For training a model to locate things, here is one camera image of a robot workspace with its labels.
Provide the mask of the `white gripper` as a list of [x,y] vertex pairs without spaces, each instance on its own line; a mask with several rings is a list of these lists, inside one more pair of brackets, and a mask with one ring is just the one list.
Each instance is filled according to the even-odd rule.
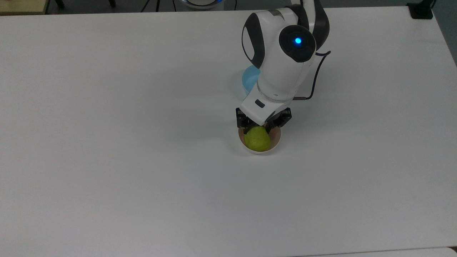
[[250,93],[236,108],[237,127],[247,134],[256,124],[266,122],[270,134],[276,127],[283,127],[292,118],[289,107],[294,94],[273,87],[253,86]]

